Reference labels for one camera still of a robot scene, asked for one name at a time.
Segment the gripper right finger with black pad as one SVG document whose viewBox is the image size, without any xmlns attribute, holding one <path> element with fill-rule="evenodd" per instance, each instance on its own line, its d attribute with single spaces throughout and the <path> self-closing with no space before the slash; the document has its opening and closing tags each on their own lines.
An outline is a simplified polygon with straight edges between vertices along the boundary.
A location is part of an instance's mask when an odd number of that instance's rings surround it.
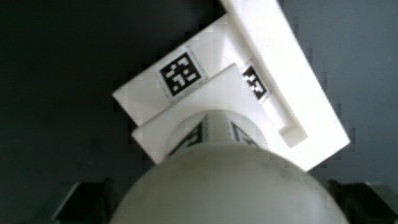
<svg viewBox="0 0 398 224">
<path fill-rule="evenodd" d="M 397 224 L 398 213 L 367 183 L 328 182 L 328 190 L 349 224 Z"/>
</svg>

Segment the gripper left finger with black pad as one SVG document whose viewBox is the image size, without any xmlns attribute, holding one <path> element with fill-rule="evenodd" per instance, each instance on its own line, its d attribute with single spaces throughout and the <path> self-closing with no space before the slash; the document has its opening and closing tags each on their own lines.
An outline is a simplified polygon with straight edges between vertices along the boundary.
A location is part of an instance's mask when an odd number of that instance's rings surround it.
<svg viewBox="0 0 398 224">
<path fill-rule="evenodd" d="M 115 212 L 115 181 L 63 184 L 42 208 L 56 224 L 109 224 Z"/>
</svg>

